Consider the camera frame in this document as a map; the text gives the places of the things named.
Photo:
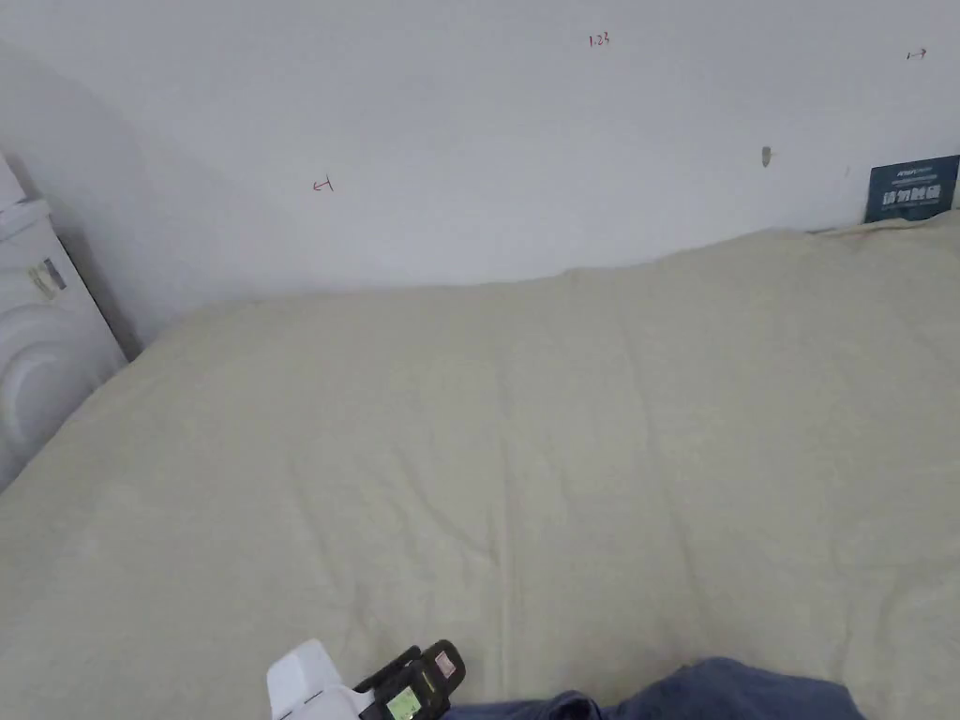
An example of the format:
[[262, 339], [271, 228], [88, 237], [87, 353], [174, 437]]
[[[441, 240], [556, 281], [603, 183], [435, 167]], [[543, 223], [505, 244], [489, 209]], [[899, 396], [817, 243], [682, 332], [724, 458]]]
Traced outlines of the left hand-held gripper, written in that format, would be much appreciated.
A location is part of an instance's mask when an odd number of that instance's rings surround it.
[[273, 719], [358, 719], [373, 704], [383, 719], [441, 719], [465, 677], [458, 649], [442, 639], [410, 646], [351, 689], [312, 638], [268, 669], [266, 685]]

